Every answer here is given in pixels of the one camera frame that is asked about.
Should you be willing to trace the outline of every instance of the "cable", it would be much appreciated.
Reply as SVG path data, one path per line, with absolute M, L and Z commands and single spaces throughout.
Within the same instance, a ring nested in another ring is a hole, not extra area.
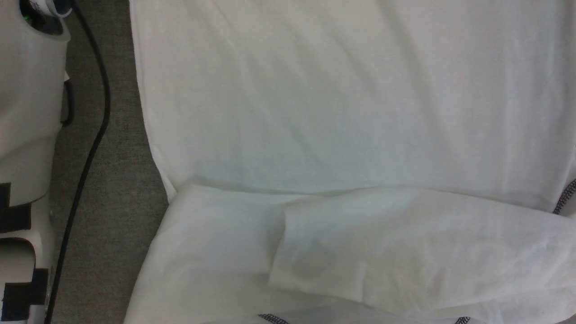
M 70 79 L 64 81 L 64 87 L 66 88 L 66 100 L 68 101 L 68 116 L 62 122 L 62 127 L 68 127 L 74 121 L 75 115 L 74 88 L 72 87 L 72 81 L 70 81 Z
M 90 166 L 92 165 L 92 161 L 94 160 L 94 156 L 96 155 L 96 151 L 98 150 L 98 146 L 106 133 L 106 128 L 108 127 L 108 123 L 110 121 L 110 110 L 111 110 L 111 93 L 110 93 L 110 83 L 108 81 L 108 74 L 106 72 L 106 67 L 104 66 L 104 60 L 102 59 L 102 54 L 100 52 L 100 48 L 98 47 L 98 43 L 96 43 L 96 39 L 90 30 L 90 26 L 86 22 L 82 11 L 76 4 L 75 0 L 69 0 L 70 6 L 76 16 L 78 17 L 78 21 L 84 29 L 86 33 L 86 37 L 88 37 L 88 41 L 90 42 L 90 46 L 92 46 L 92 50 L 94 51 L 94 55 L 96 56 L 96 62 L 98 64 L 98 68 L 100 69 L 100 75 L 102 77 L 102 85 L 104 87 L 104 116 L 102 118 L 102 124 L 98 133 L 96 134 L 96 138 L 94 139 L 94 143 L 92 143 L 92 147 L 90 148 L 90 152 L 88 153 L 88 157 L 86 158 L 86 163 L 84 164 L 84 169 L 82 170 L 82 174 L 80 175 L 80 180 L 78 181 L 78 187 L 76 188 L 76 194 L 74 196 L 74 201 L 72 202 L 72 207 L 70 208 L 70 215 L 68 216 L 68 221 L 66 222 L 66 229 L 64 230 L 64 236 L 62 238 L 62 245 L 60 247 L 60 255 L 58 256 L 58 263 L 56 264 L 56 271 L 54 273 L 54 282 L 52 283 L 52 293 L 50 296 L 50 302 L 48 303 L 48 308 L 46 310 L 46 318 L 44 319 L 45 324 L 50 324 L 52 322 L 52 315 L 54 313 L 54 305 L 56 303 L 56 296 L 58 294 L 58 286 L 60 284 L 60 278 L 62 276 L 62 266 L 64 265 L 64 258 L 66 256 L 66 248 L 68 247 L 68 241 L 70 239 L 70 231 L 72 229 L 72 225 L 74 224 L 74 218 L 76 216 L 76 210 L 78 209 L 78 204 L 80 203 L 80 198 L 82 197 L 82 191 L 84 189 L 84 184 L 86 183 L 86 178 L 88 177 L 88 172 L 90 171 Z

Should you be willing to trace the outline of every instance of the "short black cable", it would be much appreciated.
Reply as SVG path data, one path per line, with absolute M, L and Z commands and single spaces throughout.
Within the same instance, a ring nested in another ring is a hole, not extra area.
M 82 11 L 76 4 L 75 0 L 69 0 L 70 6 L 72 10 L 78 17 L 78 21 L 82 26 L 82 29 L 86 33 L 88 37 L 88 41 L 90 42 L 90 46 L 94 51 L 94 55 L 96 57 L 96 62 L 98 64 L 98 68 L 100 69 L 100 75 L 102 77 L 102 85 L 104 87 L 104 116 L 102 118 L 102 124 L 98 133 L 96 134 L 96 138 L 94 139 L 94 143 L 92 143 L 92 147 L 90 148 L 90 152 L 88 153 L 88 157 L 86 158 L 86 163 L 84 164 L 84 169 L 82 170 L 82 174 L 80 175 L 80 180 L 78 181 L 78 186 L 76 188 L 76 194 L 74 196 L 74 201 L 72 202 L 72 207 L 70 208 L 70 215 L 68 216 L 68 221 L 66 222 L 66 229 L 64 230 L 64 235 L 62 238 L 62 245 L 60 247 L 60 254 L 58 256 L 58 263 L 56 264 L 56 271 L 54 273 L 54 282 L 52 284 L 52 292 L 50 296 L 50 302 L 48 303 L 48 308 L 46 310 L 46 318 L 44 319 L 45 324 L 50 324 L 52 322 L 52 315 L 54 314 L 54 305 L 56 303 L 56 296 L 58 294 L 58 286 L 60 284 L 60 278 L 62 276 L 62 266 L 64 264 L 64 258 L 66 256 L 66 248 L 68 246 L 68 241 L 70 239 L 70 231 L 72 229 L 72 225 L 74 224 L 74 218 L 76 216 L 76 210 L 78 209 L 78 204 L 80 203 L 80 198 L 82 197 L 82 191 L 84 189 L 84 184 L 86 183 L 86 178 L 88 177 L 88 172 L 90 171 L 90 166 L 92 165 L 92 161 L 94 160 L 94 156 L 96 155 L 96 150 L 106 133 L 106 128 L 108 127 L 108 123 L 110 120 L 110 110 L 111 110 L 111 93 L 110 93 L 110 84 L 108 81 L 108 74 L 106 72 L 106 67 L 104 66 L 104 60 L 102 59 L 102 54 L 100 52 L 100 48 L 82 14 Z
M 66 88 L 66 101 L 68 102 L 68 116 L 64 121 L 62 121 L 62 127 L 68 127 L 74 121 L 75 116 L 74 88 L 72 87 L 72 81 L 70 81 L 70 79 L 64 81 L 64 87 Z

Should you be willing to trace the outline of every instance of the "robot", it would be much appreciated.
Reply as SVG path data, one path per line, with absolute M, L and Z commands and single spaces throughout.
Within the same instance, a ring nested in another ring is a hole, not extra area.
M 0 323 L 43 323 L 49 192 L 70 34 L 62 1 L 0 1 Z

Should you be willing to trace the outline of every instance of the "white cylindrical object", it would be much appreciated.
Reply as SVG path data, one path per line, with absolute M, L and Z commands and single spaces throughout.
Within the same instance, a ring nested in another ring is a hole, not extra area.
M 28 0 L 32 7 L 46 16 L 64 18 L 72 12 L 66 0 Z

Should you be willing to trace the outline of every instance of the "gray fabric surface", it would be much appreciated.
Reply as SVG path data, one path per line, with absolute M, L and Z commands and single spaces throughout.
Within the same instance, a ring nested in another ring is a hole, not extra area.
M 66 254 L 54 324 L 122 323 L 134 282 L 167 207 L 140 106 L 127 0 L 79 0 L 103 52 L 112 118 L 92 165 Z M 72 34 L 67 71 L 77 118 L 56 145 L 51 201 L 57 244 L 88 150 L 100 126 L 103 91 L 83 31 Z

